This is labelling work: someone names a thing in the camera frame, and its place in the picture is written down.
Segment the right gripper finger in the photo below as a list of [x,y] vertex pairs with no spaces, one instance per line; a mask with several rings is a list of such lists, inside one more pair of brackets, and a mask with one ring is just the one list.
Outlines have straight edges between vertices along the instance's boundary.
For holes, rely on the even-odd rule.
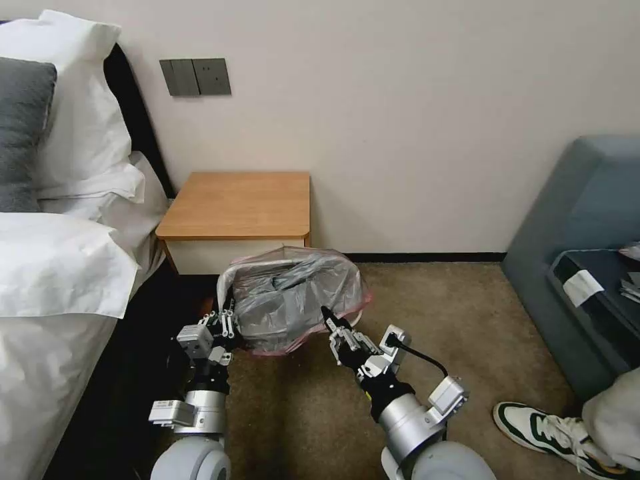
[[361,368],[368,360],[368,349],[354,336],[344,337],[338,333],[332,333],[329,336],[329,348],[338,366],[352,370],[355,376],[363,376]]
[[350,351],[374,353],[374,344],[368,336],[355,330],[345,318],[338,318],[326,306],[321,307],[321,314],[329,331],[329,348],[338,353],[340,347],[346,345]]

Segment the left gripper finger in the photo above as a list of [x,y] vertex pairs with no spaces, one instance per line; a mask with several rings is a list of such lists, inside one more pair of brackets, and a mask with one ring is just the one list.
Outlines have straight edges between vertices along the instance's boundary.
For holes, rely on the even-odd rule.
[[204,299],[199,314],[199,324],[206,326],[212,334],[223,333],[220,309],[216,299]]
[[234,350],[240,344],[240,333],[235,316],[235,299],[233,295],[224,302],[222,308],[222,336],[226,350]]

